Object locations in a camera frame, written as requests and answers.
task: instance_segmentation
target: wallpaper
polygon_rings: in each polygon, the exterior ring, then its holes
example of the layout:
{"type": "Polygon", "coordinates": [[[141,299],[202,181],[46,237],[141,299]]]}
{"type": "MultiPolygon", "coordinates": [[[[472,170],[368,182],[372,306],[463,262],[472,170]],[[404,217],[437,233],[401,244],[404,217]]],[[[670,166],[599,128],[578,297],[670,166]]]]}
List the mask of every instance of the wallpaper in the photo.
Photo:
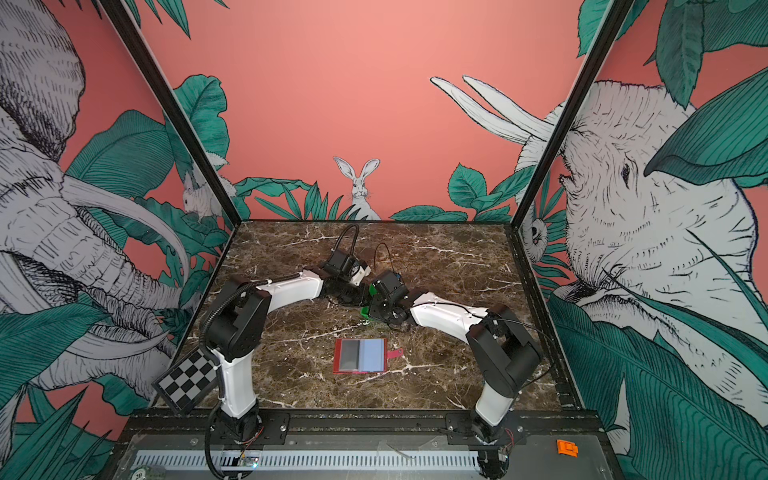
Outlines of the wallpaper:
{"type": "Polygon", "coordinates": [[[0,0],[2,478],[102,469],[230,236],[210,188],[187,192],[200,172],[102,17],[0,0]]]}
{"type": "Polygon", "coordinates": [[[228,151],[181,101],[243,218],[510,221],[603,13],[554,3],[126,5],[171,85],[211,80],[228,151]]]}
{"type": "Polygon", "coordinates": [[[627,478],[768,478],[768,2],[633,11],[521,236],[627,478]]]}

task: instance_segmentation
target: bird eye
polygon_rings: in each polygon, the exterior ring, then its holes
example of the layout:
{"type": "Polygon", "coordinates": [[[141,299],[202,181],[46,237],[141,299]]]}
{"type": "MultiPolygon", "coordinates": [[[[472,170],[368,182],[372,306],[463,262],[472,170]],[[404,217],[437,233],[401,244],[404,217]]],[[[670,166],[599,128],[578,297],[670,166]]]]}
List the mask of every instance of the bird eye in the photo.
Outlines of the bird eye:
{"type": "Polygon", "coordinates": [[[624,185],[629,188],[629,165],[624,164],[624,167],[621,168],[621,178],[624,179],[624,185]]]}

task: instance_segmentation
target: checkerboard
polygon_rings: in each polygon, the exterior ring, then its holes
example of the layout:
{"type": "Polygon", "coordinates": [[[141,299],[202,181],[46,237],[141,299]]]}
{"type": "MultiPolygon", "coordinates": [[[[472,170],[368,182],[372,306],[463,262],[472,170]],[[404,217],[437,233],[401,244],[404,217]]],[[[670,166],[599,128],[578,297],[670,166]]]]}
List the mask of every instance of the checkerboard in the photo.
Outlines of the checkerboard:
{"type": "Polygon", "coordinates": [[[217,384],[214,364],[192,350],[152,383],[171,410],[189,413],[217,384]]]}

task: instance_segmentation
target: orange object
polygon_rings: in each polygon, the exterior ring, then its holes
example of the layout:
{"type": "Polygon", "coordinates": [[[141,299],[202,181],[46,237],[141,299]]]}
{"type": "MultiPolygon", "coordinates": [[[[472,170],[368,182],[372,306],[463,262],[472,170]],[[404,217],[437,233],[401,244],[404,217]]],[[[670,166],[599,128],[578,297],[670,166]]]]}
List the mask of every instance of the orange object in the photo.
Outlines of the orange object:
{"type": "Polygon", "coordinates": [[[558,453],[561,455],[570,455],[571,457],[578,457],[578,447],[573,442],[558,440],[558,453]]]}

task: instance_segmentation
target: brown marble surface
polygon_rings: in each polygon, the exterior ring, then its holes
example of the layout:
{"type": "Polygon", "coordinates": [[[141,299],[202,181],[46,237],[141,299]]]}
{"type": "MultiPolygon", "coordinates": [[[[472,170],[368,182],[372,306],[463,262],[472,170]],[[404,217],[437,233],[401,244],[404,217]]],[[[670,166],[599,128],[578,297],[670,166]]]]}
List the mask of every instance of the brown marble surface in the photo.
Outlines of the brown marble surface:
{"type": "MultiPolygon", "coordinates": [[[[337,223],[244,223],[207,304],[231,274],[264,279],[317,265],[327,259],[343,228],[337,223]]],[[[520,320],[531,322],[502,226],[361,223],[356,253],[369,265],[379,242],[387,243],[396,270],[411,288],[472,306],[504,303],[520,320]]],[[[384,248],[376,265],[379,272],[390,268],[384,248]]],[[[197,347],[197,327],[183,353],[197,347]]],[[[537,374],[547,366],[545,360],[537,374]]],[[[423,327],[396,332],[363,319],[358,309],[316,299],[270,314],[253,355],[253,388],[263,407],[471,409],[482,376],[469,347],[445,333],[423,327]],[[336,338],[387,338],[390,349],[403,348],[405,355],[390,360],[388,372],[334,375],[336,338]]],[[[216,398],[214,390],[202,406],[213,406],[216,398]]],[[[559,410],[552,378],[529,386],[515,408],[559,410]]]]}

